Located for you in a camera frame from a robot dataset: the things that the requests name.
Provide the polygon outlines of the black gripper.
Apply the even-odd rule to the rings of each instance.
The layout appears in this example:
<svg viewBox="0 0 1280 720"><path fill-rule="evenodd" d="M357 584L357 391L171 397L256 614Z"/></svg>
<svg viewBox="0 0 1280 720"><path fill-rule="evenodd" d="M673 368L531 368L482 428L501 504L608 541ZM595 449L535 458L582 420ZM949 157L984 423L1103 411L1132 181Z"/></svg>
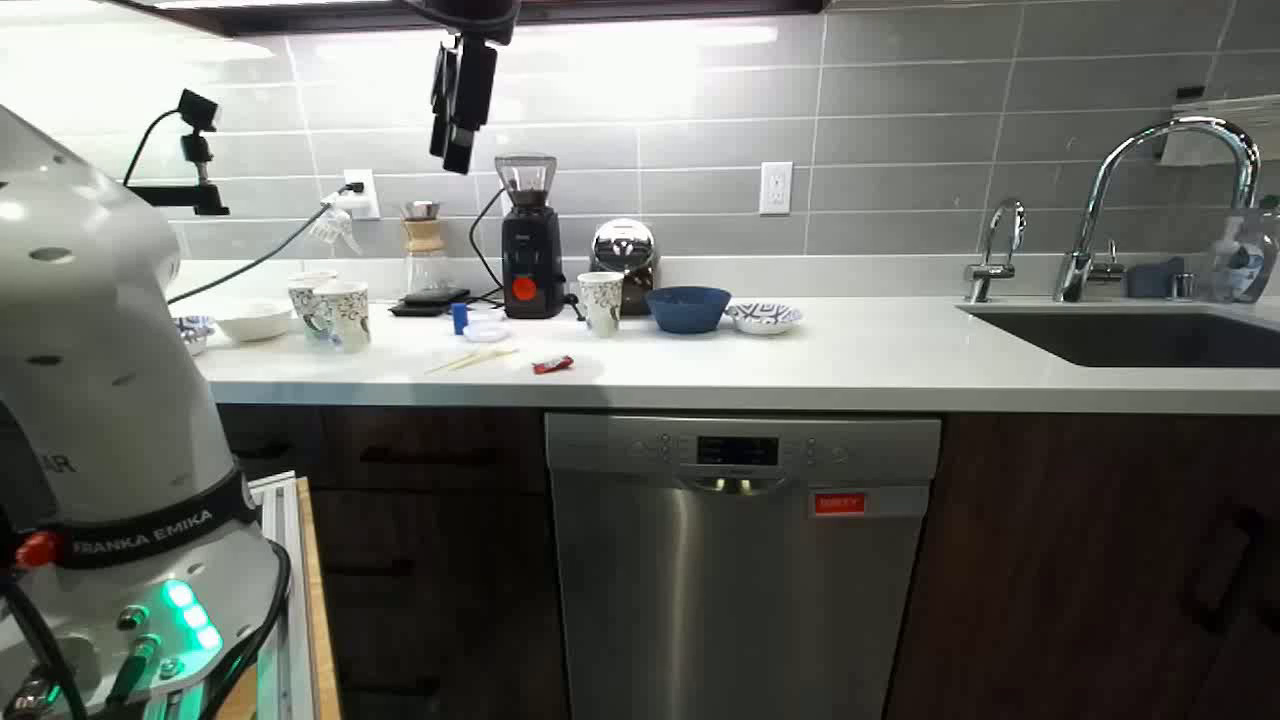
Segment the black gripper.
<svg viewBox="0 0 1280 720"><path fill-rule="evenodd" d="M497 47L482 36L452 36L438 52L428 150L456 176L474 168L476 133L488 124L494 76Z"/></svg>

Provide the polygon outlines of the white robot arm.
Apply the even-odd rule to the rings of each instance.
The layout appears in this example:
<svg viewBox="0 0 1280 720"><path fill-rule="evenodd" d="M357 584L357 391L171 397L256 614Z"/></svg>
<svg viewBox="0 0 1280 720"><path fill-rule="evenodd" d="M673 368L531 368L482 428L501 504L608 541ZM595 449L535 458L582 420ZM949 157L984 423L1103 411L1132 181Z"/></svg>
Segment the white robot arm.
<svg viewBox="0 0 1280 720"><path fill-rule="evenodd" d="M177 328L171 204L0 116L0 399L53 513L5 551L11 720L211 720L283 618L293 555Z"/></svg>

